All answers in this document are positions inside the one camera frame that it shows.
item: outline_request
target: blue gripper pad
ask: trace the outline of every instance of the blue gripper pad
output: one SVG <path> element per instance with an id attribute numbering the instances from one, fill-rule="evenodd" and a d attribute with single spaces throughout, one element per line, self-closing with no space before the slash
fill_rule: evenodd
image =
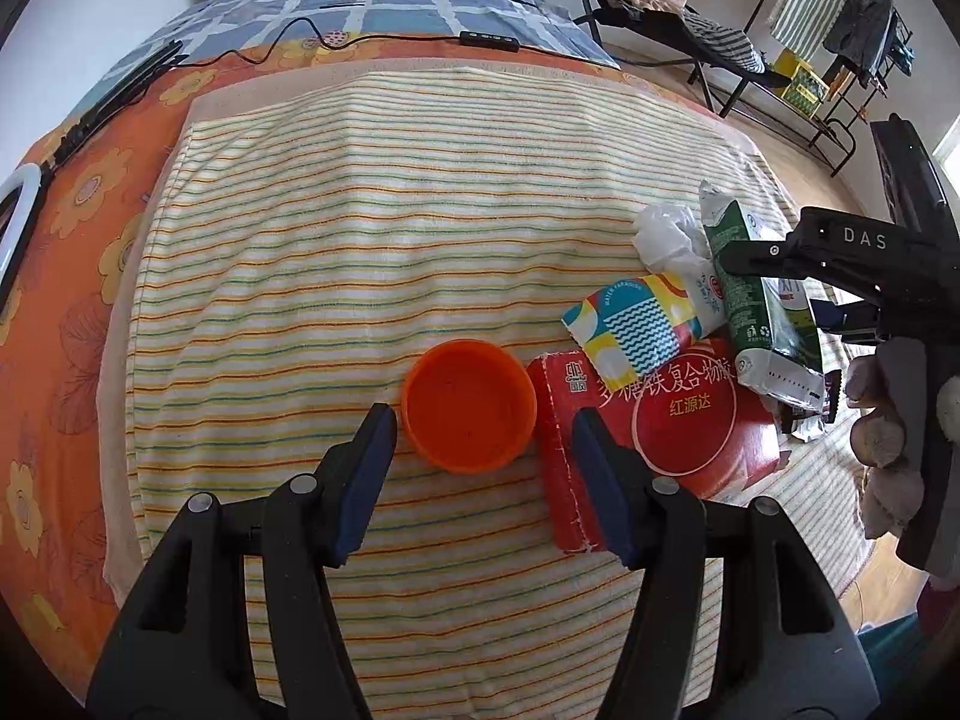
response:
<path id="1" fill-rule="evenodd" d="M 579 410 L 573 418 L 573 456 L 587 485 L 607 549 L 629 568 L 640 559 L 640 548 L 632 536 L 630 501 L 608 459 L 608 453 L 613 451 L 622 449 L 596 410 Z"/>
<path id="2" fill-rule="evenodd" d="M 353 441 L 332 447 L 323 458 L 323 510 L 327 522 L 336 522 L 336 536 L 328 543 L 336 565 L 360 549 L 396 446 L 397 415 L 378 403 Z"/>

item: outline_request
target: blue checkered blanket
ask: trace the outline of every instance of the blue checkered blanket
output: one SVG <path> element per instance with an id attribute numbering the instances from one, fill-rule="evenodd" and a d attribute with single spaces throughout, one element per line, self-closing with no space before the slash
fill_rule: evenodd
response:
<path id="1" fill-rule="evenodd" d="M 184 51 L 196 62 L 228 49 L 270 43 L 297 16 L 309 17 L 321 33 L 456 35 L 466 29 L 508 35 L 524 46 L 617 66 L 570 20 L 568 11 L 546 0 L 208 0 L 184 11 L 120 60 L 77 109 L 88 108 L 170 40 L 184 41 Z M 284 37 L 312 34 L 309 25 L 297 23 Z"/>

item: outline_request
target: floral pattern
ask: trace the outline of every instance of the floral pattern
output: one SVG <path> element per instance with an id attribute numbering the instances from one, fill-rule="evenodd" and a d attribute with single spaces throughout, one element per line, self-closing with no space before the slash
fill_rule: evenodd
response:
<path id="1" fill-rule="evenodd" d="M 10 294 L 7 296 L 7 304 L 0 311 L 0 346 L 7 342 L 10 326 L 16 316 L 16 310 L 20 307 L 21 295 L 23 295 L 23 290 L 20 288 L 20 279 L 18 278 L 13 282 Z"/>
<path id="2" fill-rule="evenodd" d="M 107 342 L 110 312 L 99 295 L 75 303 L 61 322 L 67 372 L 50 405 L 50 423 L 76 436 L 97 423 L 97 382 Z"/>
<path id="3" fill-rule="evenodd" d="M 17 458 L 21 466 L 27 466 L 30 473 L 37 473 L 37 436 L 27 424 L 27 420 L 20 423 L 20 436 L 16 442 L 19 454 Z"/>
<path id="4" fill-rule="evenodd" d="M 216 77 L 217 71 L 215 70 L 194 71 L 189 76 L 183 76 L 160 95 L 160 102 L 169 106 L 180 105 L 186 98 L 198 93 L 200 89 L 203 89 Z"/>
<path id="5" fill-rule="evenodd" d="M 339 29 L 328 32 L 323 35 L 323 40 L 329 46 L 342 46 L 349 40 L 349 33 L 342 32 Z M 353 50 L 340 50 L 337 52 L 337 61 L 349 59 Z M 262 65 L 257 65 L 256 69 L 261 73 L 275 73 L 277 70 L 295 70 L 296 68 L 316 65 L 328 61 L 330 50 L 325 49 L 320 41 L 315 37 L 296 38 L 294 40 L 285 40 L 277 46 L 272 55 Z"/>
<path id="6" fill-rule="evenodd" d="M 7 485 L 7 508 L 13 518 L 16 538 L 24 552 L 34 557 L 40 552 L 43 517 L 34 498 L 34 477 L 27 466 L 16 460 L 10 464 L 10 483 Z"/>
<path id="7" fill-rule="evenodd" d="M 123 228 L 120 237 L 114 238 L 100 255 L 100 261 L 97 269 L 100 275 L 104 277 L 104 283 L 100 288 L 100 297 L 104 303 L 109 306 L 117 300 L 117 290 L 120 289 L 120 279 L 123 277 L 123 271 L 127 266 L 127 258 L 130 256 L 130 250 L 133 248 L 133 241 L 140 229 L 140 223 L 143 220 L 143 214 L 137 214 L 127 226 Z"/>
<path id="8" fill-rule="evenodd" d="M 19 623 L 37 653 L 43 656 L 66 688 L 74 695 L 85 695 L 93 664 L 71 637 L 50 602 L 39 593 L 32 594 L 20 605 Z"/>
<path id="9" fill-rule="evenodd" d="M 27 252 L 23 255 L 23 262 L 20 264 L 21 286 L 24 290 L 35 290 L 40 284 L 40 276 L 43 274 L 43 255 L 51 243 L 56 240 L 55 235 L 51 235 L 46 230 L 35 229 L 30 238 L 30 244 L 27 245 Z"/>
<path id="10" fill-rule="evenodd" d="M 107 192 L 115 189 L 127 175 L 127 162 L 131 156 L 133 151 L 130 149 L 120 151 L 119 148 L 112 148 L 90 164 L 56 206 L 54 223 L 50 225 L 51 234 L 66 238 L 82 221 L 93 218 L 104 204 Z"/>
<path id="11" fill-rule="evenodd" d="M 104 581 L 107 557 L 107 526 L 104 508 L 87 512 L 73 532 L 70 544 L 70 579 L 90 598 L 101 604 L 113 603 L 113 591 Z"/>

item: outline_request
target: remote control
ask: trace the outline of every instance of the remote control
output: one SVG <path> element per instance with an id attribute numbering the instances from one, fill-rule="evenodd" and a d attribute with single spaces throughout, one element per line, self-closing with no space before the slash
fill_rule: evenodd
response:
<path id="1" fill-rule="evenodd" d="M 488 35 L 486 32 L 461 32 L 461 46 L 474 46 L 477 49 L 496 49 L 501 52 L 517 53 L 520 50 L 520 41 L 517 38 L 504 35 Z"/>

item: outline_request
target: folding chair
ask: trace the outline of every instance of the folding chair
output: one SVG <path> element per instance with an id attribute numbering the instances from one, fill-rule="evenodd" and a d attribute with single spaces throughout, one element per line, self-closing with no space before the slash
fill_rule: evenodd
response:
<path id="1" fill-rule="evenodd" d="M 600 46 L 603 46 L 603 42 L 600 39 L 600 30 L 597 28 L 597 23 L 630 29 L 638 35 L 661 45 L 669 46 L 671 49 L 686 55 L 685 59 L 672 59 L 666 62 L 634 62 L 631 64 L 639 67 L 693 65 L 693 73 L 688 83 L 693 83 L 695 80 L 700 81 L 704 90 L 704 102 L 707 103 L 707 108 L 710 111 L 714 110 L 713 95 L 709 84 L 707 84 L 707 76 L 704 75 L 704 65 L 723 68 L 739 77 L 738 86 L 733 90 L 720 111 L 720 117 L 722 118 L 731 112 L 733 105 L 736 105 L 750 83 L 758 84 L 767 89 L 781 89 L 790 85 L 790 79 L 787 76 L 774 73 L 774 71 L 751 73 L 697 42 L 683 22 L 683 18 L 680 18 L 676 13 L 647 10 L 643 12 L 640 19 L 634 19 L 626 10 L 612 6 L 608 0 L 597 0 L 597 2 L 599 7 L 594 9 L 590 0 L 583 0 L 586 15 L 576 19 L 575 23 L 587 23 L 593 40 Z"/>

